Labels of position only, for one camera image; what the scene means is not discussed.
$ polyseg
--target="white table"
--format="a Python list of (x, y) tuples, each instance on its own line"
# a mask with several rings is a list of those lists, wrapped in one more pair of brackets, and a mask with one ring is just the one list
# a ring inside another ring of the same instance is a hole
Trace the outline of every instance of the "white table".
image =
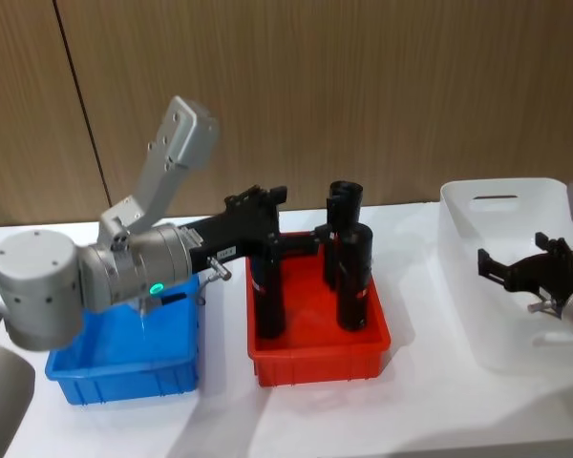
[[(373, 274), (393, 335), (379, 378), (259, 388), (238, 260), (232, 280), (206, 294), (194, 393), (69, 406), (45, 378), (47, 354), (16, 348), (0, 326), (0, 344), (36, 369), (34, 399), (8, 457), (573, 457), (573, 369), (499, 376), (475, 363), (436, 257), (438, 208), (361, 212), (374, 233)], [(287, 212), (281, 229), (323, 219), (323, 211)], [(77, 243), (97, 231), (94, 223), (46, 227)], [(0, 228), (0, 240), (24, 229)]]

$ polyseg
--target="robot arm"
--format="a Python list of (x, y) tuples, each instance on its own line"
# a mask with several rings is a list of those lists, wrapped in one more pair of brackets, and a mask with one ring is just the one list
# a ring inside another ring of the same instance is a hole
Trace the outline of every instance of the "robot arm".
[[(573, 220), (573, 183), (567, 186), (567, 197)], [(535, 294), (541, 301), (529, 305), (528, 310), (550, 313), (573, 333), (573, 251), (564, 239), (549, 239), (542, 233), (535, 235), (535, 244), (544, 253), (512, 265), (503, 265), (485, 250), (478, 250), (478, 273), (506, 291)]]
[(141, 313), (150, 311), (162, 305), (155, 292), (202, 270), (227, 280), (229, 260), (318, 251), (329, 237), (325, 226), (280, 234), (277, 206), (287, 199), (285, 187), (254, 186), (226, 198), (217, 216), (154, 226), (188, 171), (205, 164), (218, 132), (205, 108), (175, 97), (149, 144), (136, 191), (101, 216), (97, 243), (75, 246), (47, 230), (0, 243), (0, 316), (15, 344), (36, 351), (66, 346), (81, 331), (83, 309), (135, 302)]

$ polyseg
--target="wood panel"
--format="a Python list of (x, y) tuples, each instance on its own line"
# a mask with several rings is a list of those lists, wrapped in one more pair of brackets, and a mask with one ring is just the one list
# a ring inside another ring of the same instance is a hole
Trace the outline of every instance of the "wood panel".
[(460, 178), (573, 178), (573, 0), (58, 0), (110, 194), (133, 188), (170, 97), (222, 123), (172, 212), (249, 184), (289, 207)]
[(51, 0), (0, 0), (0, 224), (107, 205)]

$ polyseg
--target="clear plastic bin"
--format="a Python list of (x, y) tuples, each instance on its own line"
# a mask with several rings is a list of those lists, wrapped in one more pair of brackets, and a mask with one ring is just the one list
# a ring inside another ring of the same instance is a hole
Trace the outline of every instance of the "clear plastic bin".
[(477, 361), (501, 372), (573, 366), (573, 336), (556, 318), (531, 314), (539, 299), (478, 275), (478, 249), (511, 264), (541, 252), (535, 233), (573, 249), (566, 186), (548, 178), (455, 181), (441, 188), (438, 254)]

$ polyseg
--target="black cylindrical object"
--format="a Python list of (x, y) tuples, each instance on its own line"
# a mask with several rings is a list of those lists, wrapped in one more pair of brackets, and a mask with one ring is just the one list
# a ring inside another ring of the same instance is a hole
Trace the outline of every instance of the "black cylindrical object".
[(357, 222), (336, 243), (337, 322), (348, 331), (367, 325), (372, 239), (371, 229)]
[(331, 226), (331, 240), (324, 246), (323, 280), (335, 289), (335, 243), (339, 233), (346, 231), (359, 220), (363, 186), (351, 181), (334, 181), (327, 199), (327, 223)]
[(334, 181), (327, 199), (327, 223), (333, 232), (349, 229), (359, 220), (363, 186), (351, 181)]
[(251, 258), (257, 336), (275, 339), (285, 330), (285, 305), (280, 261)]

